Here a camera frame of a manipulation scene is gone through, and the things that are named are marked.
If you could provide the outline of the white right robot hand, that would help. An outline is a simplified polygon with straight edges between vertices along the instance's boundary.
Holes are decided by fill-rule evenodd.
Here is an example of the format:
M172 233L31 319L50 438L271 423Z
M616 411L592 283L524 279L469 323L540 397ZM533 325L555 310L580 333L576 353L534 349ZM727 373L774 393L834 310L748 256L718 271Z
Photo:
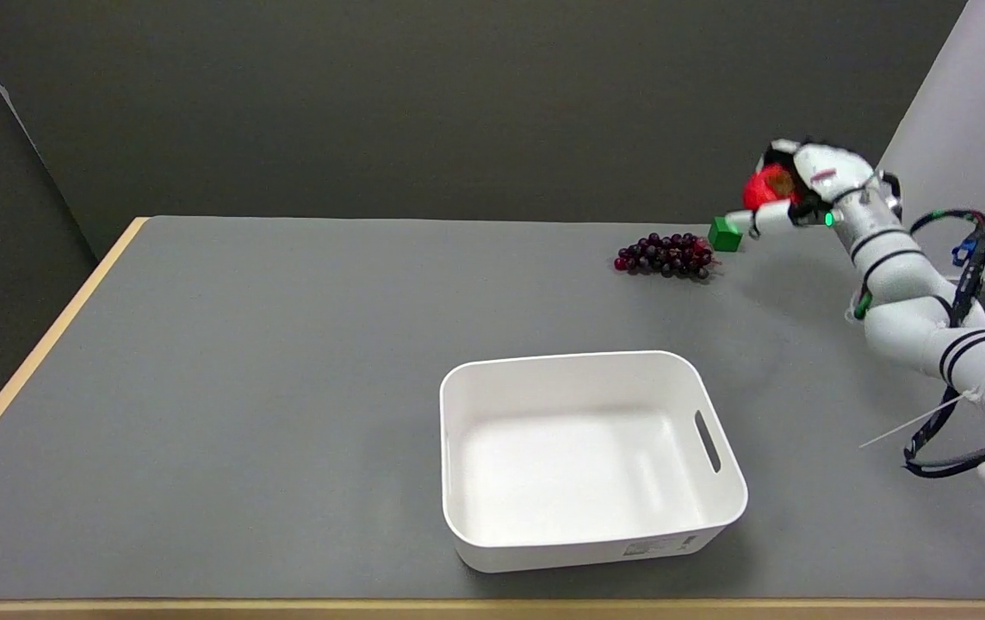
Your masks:
M773 139L743 189L728 226L751 237L831 226L836 204L875 179L873 164L853 150L816 140Z

